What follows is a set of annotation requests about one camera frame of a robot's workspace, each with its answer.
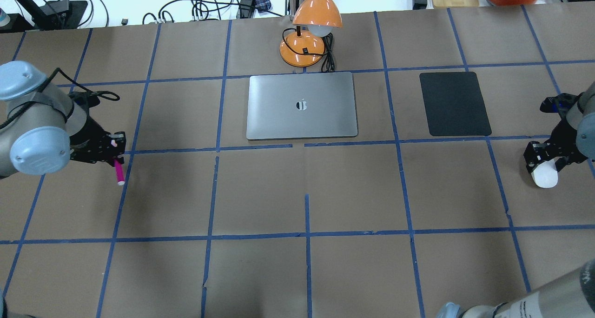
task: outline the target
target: pink marker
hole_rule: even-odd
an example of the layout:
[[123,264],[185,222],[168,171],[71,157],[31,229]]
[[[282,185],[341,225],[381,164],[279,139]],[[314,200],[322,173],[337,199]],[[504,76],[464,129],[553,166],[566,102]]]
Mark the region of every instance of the pink marker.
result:
[[123,186],[126,181],[124,179],[122,165],[117,161],[117,159],[113,159],[113,167],[115,167],[115,176],[118,179],[118,185]]

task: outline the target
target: laptop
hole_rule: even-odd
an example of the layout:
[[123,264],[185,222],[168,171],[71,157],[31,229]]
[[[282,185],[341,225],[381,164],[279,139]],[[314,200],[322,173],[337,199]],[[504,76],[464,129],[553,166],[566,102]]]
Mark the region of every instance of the laptop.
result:
[[251,76],[248,140],[357,136],[350,72]]

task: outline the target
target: orange desk lamp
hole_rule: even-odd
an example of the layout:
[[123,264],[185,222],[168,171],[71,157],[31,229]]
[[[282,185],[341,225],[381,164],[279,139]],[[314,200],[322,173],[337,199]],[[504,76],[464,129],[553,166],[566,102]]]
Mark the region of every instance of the orange desk lamp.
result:
[[321,37],[330,34],[334,27],[343,27],[341,14],[333,0],[305,0],[293,19],[296,30],[285,36],[279,47],[281,57],[292,66],[312,66],[325,54]]

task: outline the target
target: black mouse pad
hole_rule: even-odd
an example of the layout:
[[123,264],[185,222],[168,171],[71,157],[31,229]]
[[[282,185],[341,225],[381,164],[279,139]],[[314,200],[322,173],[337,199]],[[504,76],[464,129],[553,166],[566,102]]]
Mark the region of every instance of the black mouse pad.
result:
[[476,73],[421,73],[419,80],[431,135],[491,134]]

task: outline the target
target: grid square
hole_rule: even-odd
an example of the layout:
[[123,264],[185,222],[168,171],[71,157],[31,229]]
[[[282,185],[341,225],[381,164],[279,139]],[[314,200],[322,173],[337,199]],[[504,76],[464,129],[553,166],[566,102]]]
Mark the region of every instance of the grid square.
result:
[[527,5],[527,15],[549,61],[595,59],[595,3]]
[[556,96],[545,66],[472,68],[482,89],[492,136],[549,134],[559,121],[556,114],[539,111],[542,101]]
[[138,154],[118,236],[206,235],[214,152]]
[[119,242],[102,318],[197,317],[206,242]]
[[402,144],[416,229],[508,227],[483,141]]
[[[357,128],[354,138],[294,139],[291,143],[302,145],[311,142],[353,142],[370,140],[394,140],[388,106],[386,82],[383,73],[353,74]],[[288,140],[250,141],[246,139],[249,79],[227,80],[225,105],[221,125],[221,146],[246,146],[287,144]]]
[[[419,75],[427,70],[389,72],[395,123],[401,140],[436,138],[430,134]],[[464,69],[438,69],[431,72],[465,72]]]
[[136,121],[140,102],[143,98],[143,84],[132,85],[110,85],[110,86],[92,86],[92,91],[111,91],[120,96],[120,100],[112,102],[101,99],[101,104],[91,108],[91,117],[97,121],[104,130],[115,133],[119,131],[126,132],[126,150],[132,149],[134,132],[136,131]]
[[308,315],[304,238],[215,240],[207,318]]
[[17,245],[0,245],[0,289],[2,290],[13,266],[16,252]]
[[294,26],[288,16],[232,20],[227,75],[301,73],[279,53],[282,32],[289,27]]
[[70,161],[46,175],[26,238],[111,238],[121,195],[111,166]]
[[[27,61],[48,76],[58,67],[74,79],[89,30],[27,32],[17,60]],[[53,83],[70,84],[57,75]]]
[[77,81],[146,80],[156,34],[153,24],[94,28]]
[[561,92],[578,95],[595,81],[595,64],[551,65],[550,68]]
[[496,306],[525,294],[510,232],[416,235],[415,248],[427,317],[447,302]]
[[94,317],[110,244],[24,245],[6,298],[36,317]]
[[221,153],[213,234],[303,232],[303,161],[291,148]]
[[419,315],[409,236],[312,238],[315,317]]
[[225,103],[221,123],[221,147],[288,144],[296,140],[248,140],[248,92],[250,78],[225,81]]
[[39,176],[17,172],[0,183],[0,240],[19,240],[39,186]]
[[[374,14],[344,13],[341,17],[343,27],[333,29],[333,57],[337,71],[383,68]],[[309,66],[308,72],[319,72],[322,63],[321,60]]]
[[378,22],[388,68],[463,64],[446,9],[378,13]]
[[522,154],[527,143],[529,140],[492,142],[509,213],[515,225],[595,224],[595,191],[589,165],[582,163],[565,167],[559,172],[555,187],[542,189],[535,185],[525,168]]
[[163,24],[151,79],[223,76],[227,24],[227,21]]
[[407,229],[395,145],[306,148],[313,232]]
[[531,288],[559,278],[593,259],[595,230],[518,231]]
[[521,7],[452,8],[468,64],[542,62]]
[[0,43],[2,51],[0,51],[0,64],[5,64],[13,59],[14,54],[19,47],[19,43],[23,38],[23,33],[3,33],[0,34]]
[[220,101],[220,80],[152,83],[136,149],[215,147]]

